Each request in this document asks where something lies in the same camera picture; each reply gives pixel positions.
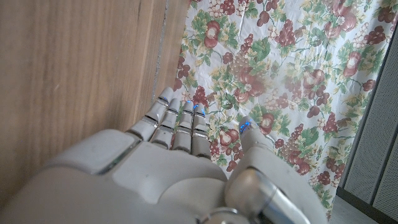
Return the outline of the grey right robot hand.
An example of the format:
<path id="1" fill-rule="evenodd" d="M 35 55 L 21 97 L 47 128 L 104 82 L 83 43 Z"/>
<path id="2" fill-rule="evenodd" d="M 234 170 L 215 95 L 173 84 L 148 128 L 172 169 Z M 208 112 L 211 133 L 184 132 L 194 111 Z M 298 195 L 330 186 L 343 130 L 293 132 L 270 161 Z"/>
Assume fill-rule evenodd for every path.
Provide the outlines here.
<path id="1" fill-rule="evenodd" d="M 210 158 L 205 110 L 166 88 L 125 132 L 100 131 L 46 163 L 2 223 L 326 223 L 323 206 L 252 118 L 226 176 Z"/>

